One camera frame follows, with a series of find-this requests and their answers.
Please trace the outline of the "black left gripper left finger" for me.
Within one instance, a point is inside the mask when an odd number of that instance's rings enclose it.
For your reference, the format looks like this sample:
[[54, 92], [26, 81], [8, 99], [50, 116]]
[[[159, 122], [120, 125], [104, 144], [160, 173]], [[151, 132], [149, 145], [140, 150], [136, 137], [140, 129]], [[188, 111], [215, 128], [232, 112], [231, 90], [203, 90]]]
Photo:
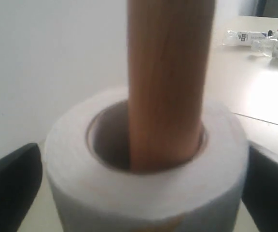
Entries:
[[42, 183], [41, 151], [29, 143], [0, 159], [0, 232], [15, 232]]

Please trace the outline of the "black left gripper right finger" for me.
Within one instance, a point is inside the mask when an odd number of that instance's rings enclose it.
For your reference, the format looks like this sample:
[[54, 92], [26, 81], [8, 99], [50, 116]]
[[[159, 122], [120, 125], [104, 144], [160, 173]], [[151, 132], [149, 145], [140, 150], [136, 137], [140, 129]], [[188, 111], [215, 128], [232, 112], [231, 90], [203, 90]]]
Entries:
[[249, 146], [249, 164], [242, 201], [261, 232], [278, 232], [278, 155]]

